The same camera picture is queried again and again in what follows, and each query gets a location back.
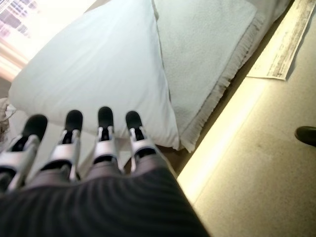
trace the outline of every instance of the white bedding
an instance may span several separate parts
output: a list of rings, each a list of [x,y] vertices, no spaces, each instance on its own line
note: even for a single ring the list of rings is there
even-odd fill
[[[225,88],[289,0],[249,2],[155,0],[171,101],[188,151],[194,150]]]
[[[182,134],[180,135],[182,144],[189,150],[192,151],[195,147],[196,140],[199,137],[201,128],[215,106],[217,105],[219,99],[222,97],[226,87],[230,83],[230,79],[234,77],[237,70],[241,67],[241,65],[245,62],[245,59],[249,58],[253,51],[257,48],[260,43],[262,37],[265,32],[269,29],[271,23],[276,20],[277,17],[285,10],[286,6],[290,2],[290,0],[269,0],[269,1],[260,1],[260,0],[248,0],[252,4],[254,4],[259,11],[255,10],[255,14],[253,15],[253,19],[249,22],[248,26],[244,29],[243,34],[241,34],[240,39],[237,41],[235,45],[235,49],[231,52],[228,57],[228,61],[226,65],[224,65],[224,69],[222,73],[215,78],[215,82],[213,89],[210,90],[208,96],[204,100],[204,103],[197,110],[196,115],[193,116],[191,121],[188,122],[186,127],[183,126],[180,122],[178,122],[178,126],[182,130]],[[164,57],[164,46],[162,44],[162,56]],[[194,106],[191,108],[187,106],[184,108],[185,110],[196,109]],[[23,112],[17,113],[14,116],[14,119],[10,120],[10,126],[13,127],[16,133],[20,131],[23,127],[24,122],[26,121],[26,115]],[[47,153],[51,151],[54,142],[57,141],[57,138],[60,135],[60,131],[62,130],[61,126],[50,126],[48,128],[48,133],[50,135],[45,136],[43,143],[45,143],[45,153],[39,153],[38,157],[45,157]],[[87,149],[81,154],[80,163],[83,164],[84,160],[89,157],[89,153],[92,151],[94,136],[92,135],[83,135],[83,143],[85,146],[87,145]],[[45,161],[44,159],[38,159],[37,167]]]

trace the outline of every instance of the bed sheet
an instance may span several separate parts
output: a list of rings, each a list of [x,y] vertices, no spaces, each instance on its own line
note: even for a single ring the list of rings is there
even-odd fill
[[[218,78],[212,92],[189,126],[181,134],[181,143],[189,152],[195,149],[196,142],[204,124],[217,106],[237,71],[252,56],[272,23],[281,16],[291,2],[291,0],[247,1],[258,9],[256,17],[249,25],[244,36],[240,39],[239,44],[235,48],[222,75]]]

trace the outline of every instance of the pillowcase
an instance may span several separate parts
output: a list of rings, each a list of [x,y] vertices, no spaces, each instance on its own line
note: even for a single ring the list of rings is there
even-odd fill
[[[64,124],[69,110],[80,110],[83,129],[93,134],[98,109],[109,106],[119,138],[128,138],[125,115],[135,110],[156,144],[179,147],[148,0],[112,0],[85,13],[20,72],[9,99],[15,108],[44,114],[57,125]]]

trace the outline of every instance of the beige carpet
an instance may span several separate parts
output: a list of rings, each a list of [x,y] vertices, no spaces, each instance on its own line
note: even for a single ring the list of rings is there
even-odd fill
[[[316,17],[287,82],[247,78],[178,181],[214,237],[315,237]]]

